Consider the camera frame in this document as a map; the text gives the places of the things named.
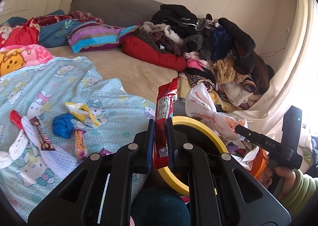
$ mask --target candy wrapper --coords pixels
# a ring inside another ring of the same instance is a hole
[[[99,151],[99,153],[101,156],[112,154],[112,152],[110,152],[109,150],[106,150],[104,147]]]
[[[89,111],[86,103],[66,102],[65,106],[74,117],[82,121],[85,125],[91,128],[97,128],[101,125],[95,115]]]
[[[85,130],[75,129],[74,138],[75,138],[75,154],[79,160],[84,160],[87,157],[87,149],[84,143],[84,134]]]
[[[155,114],[155,152],[154,168],[160,169],[169,165],[166,140],[166,120],[173,115],[173,104],[177,100],[178,79],[162,85],[158,90]]]
[[[37,117],[34,117],[30,120],[31,124],[35,126],[38,132],[38,138],[41,144],[42,151],[55,151],[54,146],[52,145],[51,141],[47,138],[43,127],[40,124],[40,121]]]
[[[247,121],[236,121],[226,113],[217,112],[216,107],[203,83],[193,87],[185,98],[185,112],[191,118],[201,118],[209,128],[215,130],[224,141],[243,141],[245,137],[237,134],[237,125],[247,128]]]

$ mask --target pink blanket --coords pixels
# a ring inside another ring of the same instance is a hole
[[[0,49],[0,77],[22,67],[40,65],[54,56],[40,45],[12,45]]]

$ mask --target dark green fabric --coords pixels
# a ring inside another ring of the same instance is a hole
[[[172,191],[141,191],[131,207],[135,226],[190,226],[190,213]]]

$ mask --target plastic bag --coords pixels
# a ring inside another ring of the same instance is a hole
[[[215,105],[203,83],[193,87],[185,97],[185,112],[191,118],[201,118],[206,125],[215,130],[224,141],[242,141],[245,137],[237,134],[237,125],[247,128],[247,121],[236,121],[226,113],[217,112]]]
[[[166,139],[166,120],[172,117],[173,104],[177,100],[178,79],[162,85],[158,89],[155,115],[155,152],[154,169],[169,166],[168,146]]]
[[[66,102],[65,106],[74,117],[85,125],[91,128],[97,128],[101,125],[95,115],[90,112],[86,103]]]
[[[236,161],[238,161],[239,164],[241,164],[246,170],[251,170],[253,167],[253,160],[257,156],[259,150],[260,148],[255,146],[255,148],[252,151],[249,151],[243,158],[235,155],[232,155],[232,157],[236,159]]]

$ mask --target green sleeve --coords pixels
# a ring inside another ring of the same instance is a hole
[[[292,219],[295,219],[302,211],[318,186],[318,178],[303,175],[300,170],[295,170],[295,174],[295,185],[281,200],[282,205],[288,210]]]

